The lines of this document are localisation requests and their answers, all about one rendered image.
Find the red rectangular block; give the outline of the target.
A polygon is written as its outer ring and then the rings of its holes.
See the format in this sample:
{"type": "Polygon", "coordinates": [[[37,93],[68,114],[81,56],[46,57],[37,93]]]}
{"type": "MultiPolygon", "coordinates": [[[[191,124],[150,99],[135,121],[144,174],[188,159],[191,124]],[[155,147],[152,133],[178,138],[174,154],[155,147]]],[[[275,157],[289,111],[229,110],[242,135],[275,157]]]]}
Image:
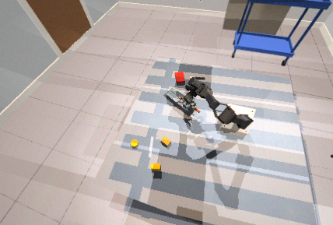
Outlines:
{"type": "Polygon", "coordinates": [[[183,72],[175,72],[176,83],[185,83],[184,73],[183,72]]]}

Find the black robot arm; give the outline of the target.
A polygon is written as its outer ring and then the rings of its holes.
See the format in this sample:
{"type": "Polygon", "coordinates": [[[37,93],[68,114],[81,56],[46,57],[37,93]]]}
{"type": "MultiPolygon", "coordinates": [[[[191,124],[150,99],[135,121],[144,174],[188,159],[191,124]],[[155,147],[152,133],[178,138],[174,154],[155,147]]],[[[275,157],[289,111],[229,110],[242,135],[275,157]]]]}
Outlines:
{"type": "Polygon", "coordinates": [[[213,110],[215,117],[223,124],[230,124],[235,123],[237,124],[238,128],[245,130],[253,120],[248,117],[248,114],[239,114],[235,113],[235,110],[232,109],[227,104],[221,104],[218,100],[213,96],[213,92],[211,87],[207,86],[203,82],[201,83],[195,77],[190,78],[187,85],[185,86],[187,91],[193,92],[196,89],[196,93],[203,99],[206,99],[209,103],[209,107],[213,110]],[[216,113],[216,108],[219,105],[226,105],[227,108],[218,116],[216,113]]]}

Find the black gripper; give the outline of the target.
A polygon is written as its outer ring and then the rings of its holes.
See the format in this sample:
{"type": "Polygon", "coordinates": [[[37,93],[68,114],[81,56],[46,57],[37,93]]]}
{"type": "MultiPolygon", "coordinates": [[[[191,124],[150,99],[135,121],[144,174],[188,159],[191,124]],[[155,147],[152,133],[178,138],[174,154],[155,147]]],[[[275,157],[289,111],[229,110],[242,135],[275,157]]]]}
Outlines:
{"type": "Polygon", "coordinates": [[[195,91],[196,91],[196,89],[194,89],[193,92],[190,91],[189,93],[187,93],[187,94],[184,96],[184,100],[185,100],[188,104],[190,104],[190,103],[193,101],[193,98],[197,96],[197,93],[196,93],[195,91]]]}

